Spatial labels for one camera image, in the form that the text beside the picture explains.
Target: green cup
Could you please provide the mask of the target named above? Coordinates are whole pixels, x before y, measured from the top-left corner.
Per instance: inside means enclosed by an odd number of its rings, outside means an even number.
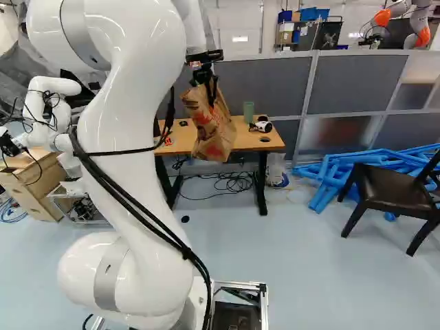
[[[243,102],[243,114],[245,116],[246,124],[254,122],[254,103],[253,102]]]

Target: gray partition panel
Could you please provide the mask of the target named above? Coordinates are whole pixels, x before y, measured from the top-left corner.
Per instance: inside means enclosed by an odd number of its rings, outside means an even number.
[[[256,113],[297,116],[303,101],[311,57],[220,62],[215,65],[219,86],[232,115],[243,115],[243,102]]]
[[[325,155],[364,150],[371,116],[319,118],[308,117],[300,137],[301,155]]]
[[[392,110],[422,109],[434,84],[401,84]]]
[[[440,113],[389,115],[374,148],[402,150],[437,143],[440,138]]]
[[[308,113],[383,111],[407,55],[321,56]]]
[[[286,145],[283,151],[286,154],[286,160],[292,160],[295,151],[296,137],[300,126],[299,120],[277,120],[273,122],[276,130]]]
[[[189,68],[185,65],[182,68],[181,74],[179,78],[174,83],[175,88],[175,108],[176,108],[176,114],[175,118],[188,118],[189,115],[186,113],[186,110],[184,108],[183,103],[180,100],[180,94],[184,93],[187,89],[191,88],[191,85],[189,81],[192,78],[191,71]],[[159,106],[159,109],[157,110],[157,117],[159,119],[165,119],[166,111],[168,110],[168,102],[170,101],[170,92],[168,92],[164,100]]]
[[[430,104],[428,104],[428,108],[440,109],[440,88],[438,85],[437,89],[434,91],[434,95],[432,95]]]

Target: black chair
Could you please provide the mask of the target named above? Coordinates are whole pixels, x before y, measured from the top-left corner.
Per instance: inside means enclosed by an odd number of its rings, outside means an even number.
[[[431,177],[440,188],[440,182],[436,177],[438,173],[434,171],[439,162],[440,151],[426,164],[417,177],[386,168],[355,164],[346,184],[340,191],[338,201],[343,201],[353,183],[356,183],[360,202],[346,223],[341,236],[348,237],[368,208],[391,212],[397,217],[407,215],[425,219],[426,223],[416,233],[406,250],[409,256],[414,256],[424,239],[440,224],[440,210],[437,209],[436,201],[424,186],[427,178]]]

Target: desk leg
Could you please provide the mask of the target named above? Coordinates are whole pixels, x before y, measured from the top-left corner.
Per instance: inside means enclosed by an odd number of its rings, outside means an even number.
[[[155,163],[156,163],[156,173],[157,176],[159,177],[160,184],[162,185],[162,188],[164,189],[164,193],[166,196],[166,203],[172,210],[177,195],[179,194],[180,188],[182,187],[182,184],[184,182],[184,177],[182,175],[178,175],[176,177],[176,180],[174,181],[174,184],[171,185],[170,178],[168,176],[168,173],[166,172],[166,167],[162,156],[156,156]]]
[[[264,196],[264,187],[266,181],[267,151],[258,153],[258,172],[254,173],[254,187],[256,193],[256,202],[260,215],[267,215],[266,197]]]

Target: cardboard box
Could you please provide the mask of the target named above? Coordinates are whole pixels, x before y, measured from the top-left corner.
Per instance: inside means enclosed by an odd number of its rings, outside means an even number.
[[[295,23],[280,24],[280,32],[289,32],[295,30]]]
[[[39,165],[26,155],[8,158],[8,166],[17,167],[14,174],[10,169],[0,170],[0,184],[31,217],[41,221],[59,221],[62,212],[46,195],[60,181],[66,178],[66,172],[56,160],[57,154],[49,153],[40,148],[31,149],[31,153]]]
[[[284,31],[284,32],[279,32],[278,36],[276,38],[276,44],[277,45],[286,45],[286,44],[290,44],[293,41],[293,36],[294,33],[292,31]]]
[[[301,13],[300,12],[294,12],[291,15],[291,21],[292,22],[300,22],[301,21]]]

